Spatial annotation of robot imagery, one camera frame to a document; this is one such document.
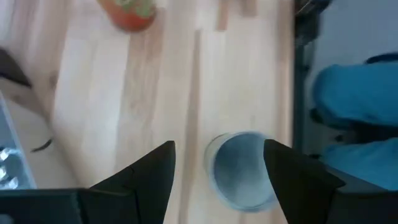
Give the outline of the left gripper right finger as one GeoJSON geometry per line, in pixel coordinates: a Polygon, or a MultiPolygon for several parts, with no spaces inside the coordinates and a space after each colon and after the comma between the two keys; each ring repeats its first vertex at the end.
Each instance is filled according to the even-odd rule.
{"type": "Polygon", "coordinates": [[[264,162],[288,224],[326,223],[335,190],[345,185],[341,179],[273,139],[264,141],[264,162]]]}

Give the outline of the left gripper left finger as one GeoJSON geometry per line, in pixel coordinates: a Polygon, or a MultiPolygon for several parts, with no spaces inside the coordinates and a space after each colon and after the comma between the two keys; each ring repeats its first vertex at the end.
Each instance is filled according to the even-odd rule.
{"type": "Polygon", "coordinates": [[[166,141],[118,173],[79,193],[84,223],[163,223],[175,173],[166,141]]]}

